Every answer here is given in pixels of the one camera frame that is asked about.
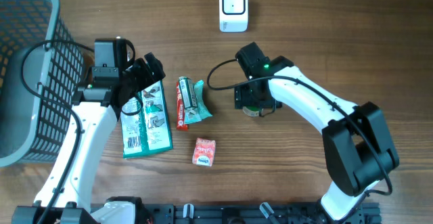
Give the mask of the green white gum pack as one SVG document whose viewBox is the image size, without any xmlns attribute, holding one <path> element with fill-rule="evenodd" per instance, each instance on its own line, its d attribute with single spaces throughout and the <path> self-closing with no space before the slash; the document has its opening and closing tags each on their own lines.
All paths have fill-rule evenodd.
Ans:
<svg viewBox="0 0 433 224">
<path fill-rule="evenodd" d="M 181 76 L 179 77 L 178 82 L 185 109 L 198 108 L 196 93 L 194 91 L 192 80 L 186 76 Z"/>
</svg>

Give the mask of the light teal sachet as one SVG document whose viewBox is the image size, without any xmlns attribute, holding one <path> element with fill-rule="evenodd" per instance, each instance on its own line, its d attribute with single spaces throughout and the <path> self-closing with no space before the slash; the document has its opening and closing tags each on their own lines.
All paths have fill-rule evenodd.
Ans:
<svg viewBox="0 0 433 224">
<path fill-rule="evenodd" d="M 193 124 L 196 122 L 200 122 L 205 118 L 211 117 L 212 114 L 208 111 L 207 107 L 204 104 L 203 100 L 203 81 L 198 81 L 196 83 L 193 82 L 194 91 L 196 93 L 198 108 L 193 109 L 185 109 L 185 123 L 187 125 Z"/>
</svg>

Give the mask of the pink tissue pack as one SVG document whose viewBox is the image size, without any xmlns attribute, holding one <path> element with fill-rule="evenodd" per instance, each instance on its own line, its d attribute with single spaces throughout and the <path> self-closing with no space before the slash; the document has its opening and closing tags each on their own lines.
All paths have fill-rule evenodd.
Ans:
<svg viewBox="0 0 433 224">
<path fill-rule="evenodd" d="M 192 163 L 198 166 L 211 167 L 214 162 L 216 141 L 197 138 Z"/>
</svg>

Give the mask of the grey plastic mesh basket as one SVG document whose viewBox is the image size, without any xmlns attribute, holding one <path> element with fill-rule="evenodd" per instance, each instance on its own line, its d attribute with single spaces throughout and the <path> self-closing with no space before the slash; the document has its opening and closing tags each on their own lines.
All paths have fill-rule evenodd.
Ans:
<svg viewBox="0 0 433 224">
<path fill-rule="evenodd" d="M 60 15 L 60 0 L 1 0 L 1 166 L 55 162 L 69 112 L 27 92 L 70 104 L 85 72 L 81 50 Z"/>
</svg>

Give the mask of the red chocolate bar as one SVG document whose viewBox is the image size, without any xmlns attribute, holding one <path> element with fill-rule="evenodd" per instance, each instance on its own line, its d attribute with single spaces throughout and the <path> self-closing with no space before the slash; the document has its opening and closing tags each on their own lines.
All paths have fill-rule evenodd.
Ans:
<svg viewBox="0 0 433 224">
<path fill-rule="evenodd" d="M 181 90 L 179 88 L 179 83 L 176 84 L 177 91 L 177 130 L 178 131 L 188 131 L 188 125 L 185 124 L 185 109 L 183 105 Z"/>
</svg>

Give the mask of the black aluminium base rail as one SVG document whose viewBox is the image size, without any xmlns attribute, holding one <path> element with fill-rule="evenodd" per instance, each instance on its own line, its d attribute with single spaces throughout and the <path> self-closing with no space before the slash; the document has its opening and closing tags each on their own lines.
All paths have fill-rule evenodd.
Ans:
<svg viewBox="0 0 433 224">
<path fill-rule="evenodd" d="M 145 223 L 223 224 L 223 223 L 331 223 L 315 202 L 272 204 L 268 217 L 258 205 L 145 204 Z"/>
</svg>

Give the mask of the white barcode scanner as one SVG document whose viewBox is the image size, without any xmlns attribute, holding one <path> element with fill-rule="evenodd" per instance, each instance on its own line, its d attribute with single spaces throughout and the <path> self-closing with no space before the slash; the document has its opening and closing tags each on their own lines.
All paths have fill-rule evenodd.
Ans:
<svg viewBox="0 0 433 224">
<path fill-rule="evenodd" d="M 219 0 L 221 32 L 245 32 L 248 28 L 248 0 Z"/>
</svg>

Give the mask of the large green white packet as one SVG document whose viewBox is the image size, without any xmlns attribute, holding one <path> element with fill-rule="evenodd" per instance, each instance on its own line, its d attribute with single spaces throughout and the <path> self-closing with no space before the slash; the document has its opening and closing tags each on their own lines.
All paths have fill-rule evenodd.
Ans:
<svg viewBox="0 0 433 224">
<path fill-rule="evenodd" d="M 139 158 L 173 149 L 161 81 L 136 94 L 120 115 L 123 157 Z"/>
</svg>

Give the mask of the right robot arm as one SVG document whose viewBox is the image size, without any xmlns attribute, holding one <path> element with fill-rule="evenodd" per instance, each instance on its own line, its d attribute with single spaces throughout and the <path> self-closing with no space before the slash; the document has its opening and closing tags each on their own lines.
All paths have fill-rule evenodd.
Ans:
<svg viewBox="0 0 433 224">
<path fill-rule="evenodd" d="M 235 55 L 247 82 L 235 88 L 235 108 L 265 117 L 284 105 L 311 123 L 323 139 L 332 179 L 319 201 L 327 221 L 343 223 L 375 185 L 399 166 L 385 116 L 372 102 L 361 106 L 341 99 L 308 79 L 289 59 L 270 60 L 256 43 Z"/>
</svg>

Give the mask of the green lid jar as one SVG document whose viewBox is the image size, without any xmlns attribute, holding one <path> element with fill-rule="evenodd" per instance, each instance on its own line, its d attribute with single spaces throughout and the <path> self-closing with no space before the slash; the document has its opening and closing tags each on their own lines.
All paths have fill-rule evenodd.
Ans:
<svg viewBox="0 0 433 224">
<path fill-rule="evenodd" d="M 260 116 L 261 109 L 254 106 L 244 106 L 242 108 L 244 114 L 250 117 L 258 117 Z"/>
</svg>

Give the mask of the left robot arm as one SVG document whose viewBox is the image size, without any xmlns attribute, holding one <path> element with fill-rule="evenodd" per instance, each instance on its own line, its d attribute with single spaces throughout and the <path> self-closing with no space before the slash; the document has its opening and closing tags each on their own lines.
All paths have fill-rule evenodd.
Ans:
<svg viewBox="0 0 433 224">
<path fill-rule="evenodd" d="M 97 39 L 95 63 L 75 89 L 70 104 L 32 90 L 29 93 L 65 109 L 72 120 L 48 180 L 31 206 L 17 206 L 12 223 L 149 223 L 151 215 L 138 197 L 112 197 L 91 210 L 91 192 L 105 144 L 122 107 L 144 89 L 165 77 L 153 53 L 127 56 L 133 45 L 126 39 Z"/>
</svg>

